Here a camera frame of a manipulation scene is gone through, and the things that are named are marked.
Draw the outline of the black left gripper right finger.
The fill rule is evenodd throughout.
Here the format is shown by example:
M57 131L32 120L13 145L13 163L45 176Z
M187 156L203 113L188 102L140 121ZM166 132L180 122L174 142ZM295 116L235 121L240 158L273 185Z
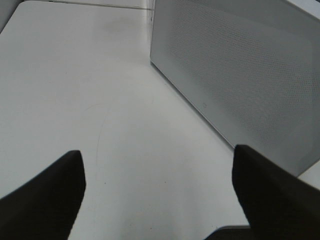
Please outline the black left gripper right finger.
M318 240L320 191L248 145L234 149L232 185L258 240Z

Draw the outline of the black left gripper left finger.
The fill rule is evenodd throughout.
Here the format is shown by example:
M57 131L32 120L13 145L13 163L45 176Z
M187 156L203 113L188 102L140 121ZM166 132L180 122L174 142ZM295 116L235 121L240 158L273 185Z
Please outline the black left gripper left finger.
M79 150L71 150L0 200L2 240L66 240L86 190Z

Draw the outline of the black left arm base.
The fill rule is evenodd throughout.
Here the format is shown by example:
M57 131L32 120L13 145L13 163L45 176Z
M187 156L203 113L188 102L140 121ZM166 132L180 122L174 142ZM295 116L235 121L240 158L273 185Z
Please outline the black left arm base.
M227 225L217 228L205 240L255 240L249 225Z

